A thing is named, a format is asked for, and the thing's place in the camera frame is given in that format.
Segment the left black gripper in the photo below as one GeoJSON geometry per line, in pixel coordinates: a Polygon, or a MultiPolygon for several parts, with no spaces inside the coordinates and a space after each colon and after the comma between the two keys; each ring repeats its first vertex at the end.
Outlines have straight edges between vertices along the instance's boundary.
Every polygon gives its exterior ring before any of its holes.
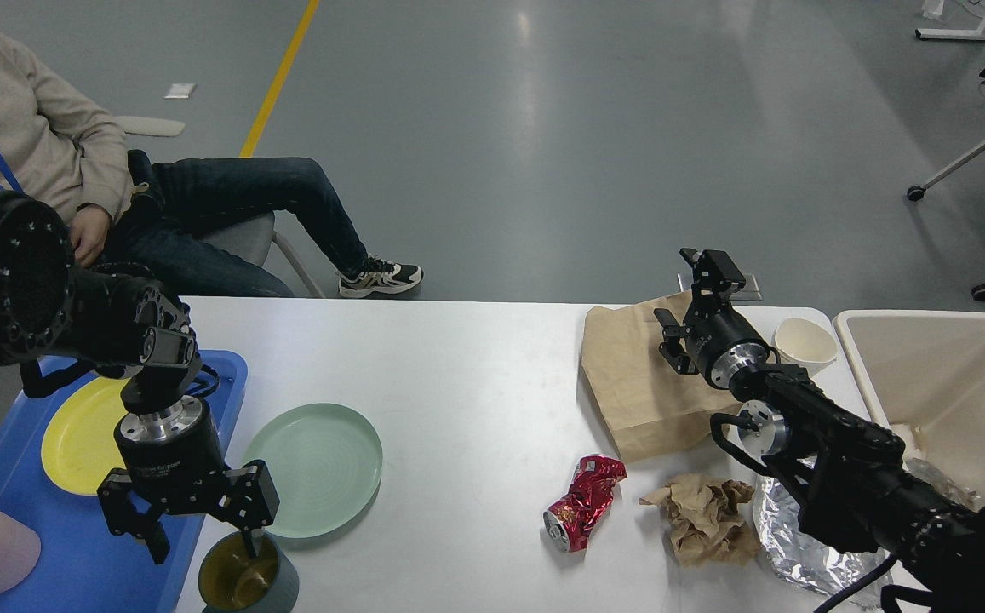
{"type": "Polygon", "coordinates": [[[170,551],[163,513],[207,513],[236,527],[249,557],[259,558],[264,529],[277,519],[277,486],[263,459],[228,468],[207,401],[184,396],[157,414],[127,414],[114,438],[125,471],[108,473],[96,490],[111,535],[133,536],[163,565],[170,551]],[[135,508],[133,493],[148,511],[135,508]]]}

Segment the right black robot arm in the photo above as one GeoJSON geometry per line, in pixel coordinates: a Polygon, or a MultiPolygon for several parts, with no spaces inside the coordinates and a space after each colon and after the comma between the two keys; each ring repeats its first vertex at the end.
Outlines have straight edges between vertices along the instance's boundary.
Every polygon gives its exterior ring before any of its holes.
{"type": "Polygon", "coordinates": [[[693,272],[682,319],[656,309],[659,353],[680,374],[699,374],[742,408],[710,416],[713,441],[754,473],[776,478],[799,505],[797,526],[841,553],[888,558],[820,605],[834,609],[897,564],[917,588],[889,583],[880,606],[985,612],[985,506],[951,501],[903,466],[903,441],[839,407],[807,369],[784,364],[730,302],[746,280],[721,249],[683,248],[693,272]]]}

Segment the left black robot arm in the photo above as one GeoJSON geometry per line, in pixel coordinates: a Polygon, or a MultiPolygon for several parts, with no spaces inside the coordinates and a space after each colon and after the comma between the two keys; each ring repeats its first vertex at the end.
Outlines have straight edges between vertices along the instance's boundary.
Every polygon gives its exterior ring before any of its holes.
{"type": "Polygon", "coordinates": [[[205,364],[188,306],[150,277],[78,265],[52,207],[0,190],[0,365],[12,364],[32,398],[89,372],[126,380],[113,430],[123,466],[96,488],[108,531],[142,541],[161,564],[162,516],[202,513],[260,556],[277,486],[261,459],[224,462],[209,405],[190,392],[205,364]]]}

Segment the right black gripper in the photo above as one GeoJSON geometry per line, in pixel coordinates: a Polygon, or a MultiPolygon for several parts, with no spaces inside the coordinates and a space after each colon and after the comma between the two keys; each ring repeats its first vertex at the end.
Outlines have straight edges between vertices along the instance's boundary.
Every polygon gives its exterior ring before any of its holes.
{"type": "Polygon", "coordinates": [[[768,364],[772,354],[732,306],[747,279],[722,249],[682,248],[679,255],[693,272],[691,302],[683,325],[670,310],[653,310],[661,327],[659,353],[675,372],[699,374],[710,387],[729,389],[736,374],[768,364]]]}

